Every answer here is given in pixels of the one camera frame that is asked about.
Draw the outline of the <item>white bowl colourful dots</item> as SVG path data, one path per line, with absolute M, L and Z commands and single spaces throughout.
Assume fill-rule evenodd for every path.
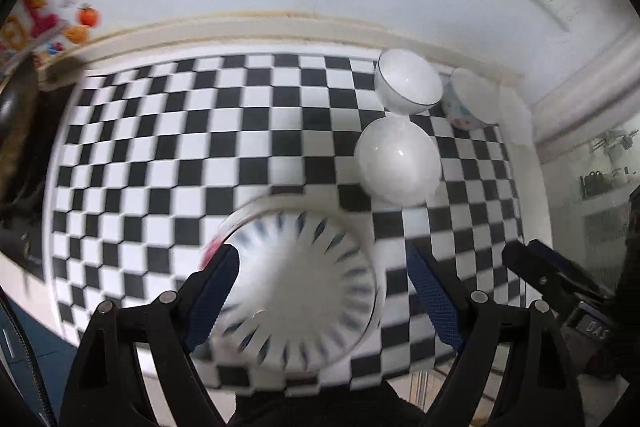
M 471 131 L 497 124 L 498 86 L 469 69 L 456 68 L 442 92 L 442 110 L 451 126 Z

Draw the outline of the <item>black white checkered mat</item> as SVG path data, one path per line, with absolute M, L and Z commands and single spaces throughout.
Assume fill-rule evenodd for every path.
M 247 52 L 82 80 L 52 155 L 42 234 L 63 338 L 79 343 L 103 300 L 132 307 L 180 287 L 224 219 L 274 194 L 343 210 L 373 237 L 386 275 L 381 326 L 350 358 L 304 379 L 255 372 L 215 348 L 198 368 L 211 386 L 310 395 L 449 359 L 408 279 L 408 239 L 424 239 L 467 288 L 524 303 L 523 283 L 501 259 L 522 225 L 498 128 L 456 129 L 439 108 L 416 115 L 442 158 L 431 202 L 400 209 L 362 191 L 358 134 L 384 116 L 374 68 L 369 57 Z

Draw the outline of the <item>plain white bowl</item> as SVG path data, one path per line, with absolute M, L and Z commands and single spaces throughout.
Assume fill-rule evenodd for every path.
M 442 181 L 435 141 L 408 118 L 386 116 L 368 124 L 354 157 L 363 190 L 399 207 L 426 204 Z

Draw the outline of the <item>colourful wall stickers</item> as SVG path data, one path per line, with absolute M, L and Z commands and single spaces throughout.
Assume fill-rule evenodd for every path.
M 1 63 L 25 51 L 41 68 L 90 42 L 101 22 L 90 0 L 18 0 L 1 26 Z

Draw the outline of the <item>white bowl dark rim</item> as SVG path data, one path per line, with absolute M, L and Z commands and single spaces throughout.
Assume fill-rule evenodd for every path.
M 422 56 L 405 49 L 381 53 L 374 71 L 374 90 L 390 113 L 414 115 L 442 98 L 442 80 Z

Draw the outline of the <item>white plate red flower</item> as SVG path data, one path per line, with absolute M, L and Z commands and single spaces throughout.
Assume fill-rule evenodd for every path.
M 229 235 L 229 232 L 224 229 L 220 229 L 217 231 L 216 235 L 212 238 L 212 240 L 208 243 L 208 245 L 204 249 L 204 253 L 202 254 L 202 259 L 200 262 L 201 271 L 206 269 L 210 260 L 212 260 L 213 257 L 216 255 L 216 252 L 219 251 L 221 245 L 224 243 L 228 235 Z

